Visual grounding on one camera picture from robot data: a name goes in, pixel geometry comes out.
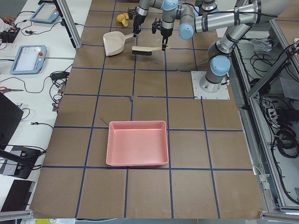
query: power adapter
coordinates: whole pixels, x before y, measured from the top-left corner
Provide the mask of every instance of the power adapter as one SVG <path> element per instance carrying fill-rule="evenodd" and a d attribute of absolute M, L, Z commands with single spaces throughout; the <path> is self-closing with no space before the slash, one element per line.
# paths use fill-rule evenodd
<path fill-rule="evenodd" d="M 58 72 L 51 73 L 50 77 L 53 81 L 57 81 L 59 79 L 67 78 L 69 74 L 70 73 L 67 71 L 58 71 Z"/>

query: pink plastic tray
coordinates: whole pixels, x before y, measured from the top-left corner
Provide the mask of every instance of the pink plastic tray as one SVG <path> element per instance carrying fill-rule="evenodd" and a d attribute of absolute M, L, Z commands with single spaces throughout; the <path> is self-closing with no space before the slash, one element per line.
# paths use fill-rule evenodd
<path fill-rule="evenodd" d="M 168 163 L 165 121 L 110 122 L 106 163 L 118 167 Z"/>

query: hand brush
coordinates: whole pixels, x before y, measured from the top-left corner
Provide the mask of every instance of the hand brush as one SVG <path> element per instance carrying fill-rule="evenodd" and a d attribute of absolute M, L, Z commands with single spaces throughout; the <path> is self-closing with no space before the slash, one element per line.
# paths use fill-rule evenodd
<path fill-rule="evenodd" d="M 132 47 L 132 54 L 133 55 L 146 55 L 150 56 L 152 55 L 153 51 L 162 50 L 162 47 L 140 47 L 140 46 L 133 46 Z"/>

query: dustpan handle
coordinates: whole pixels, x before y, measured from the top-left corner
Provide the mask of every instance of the dustpan handle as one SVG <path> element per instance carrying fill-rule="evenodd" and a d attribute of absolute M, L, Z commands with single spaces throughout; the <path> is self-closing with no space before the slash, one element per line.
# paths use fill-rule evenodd
<path fill-rule="evenodd" d="M 126 39 L 129 39 L 129 38 L 131 38 L 131 37 L 133 37 L 133 36 L 134 36 L 134 33 L 131 33 L 131 34 L 125 35 L 125 40 L 126 40 Z"/>

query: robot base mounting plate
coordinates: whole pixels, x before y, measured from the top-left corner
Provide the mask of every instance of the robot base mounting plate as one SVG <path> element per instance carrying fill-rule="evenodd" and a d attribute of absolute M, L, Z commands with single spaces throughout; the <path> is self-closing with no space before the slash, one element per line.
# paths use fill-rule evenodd
<path fill-rule="evenodd" d="M 204 91 L 199 85 L 199 81 L 204 75 L 206 75 L 206 71 L 191 71 L 193 94 L 195 99 L 230 99 L 228 87 L 226 85 L 221 85 L 220 89 L 216 93 Z"/>

